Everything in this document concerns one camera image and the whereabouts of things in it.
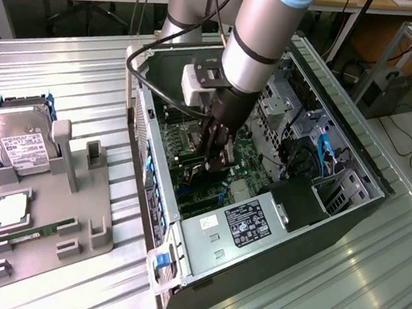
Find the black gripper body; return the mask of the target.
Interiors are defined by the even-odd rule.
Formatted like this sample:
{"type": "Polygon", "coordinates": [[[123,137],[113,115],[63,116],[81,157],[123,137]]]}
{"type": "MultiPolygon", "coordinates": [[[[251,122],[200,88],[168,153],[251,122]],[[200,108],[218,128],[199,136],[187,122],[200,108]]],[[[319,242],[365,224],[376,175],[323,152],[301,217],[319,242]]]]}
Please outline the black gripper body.
{"type": "Polygon", "coordinates": [[[236,134],[246,123],[260,92],[241,92],[234,87],[221,87],[215,91],[211,102],[211,117],[227,127],[230,134],[236,134]]]}

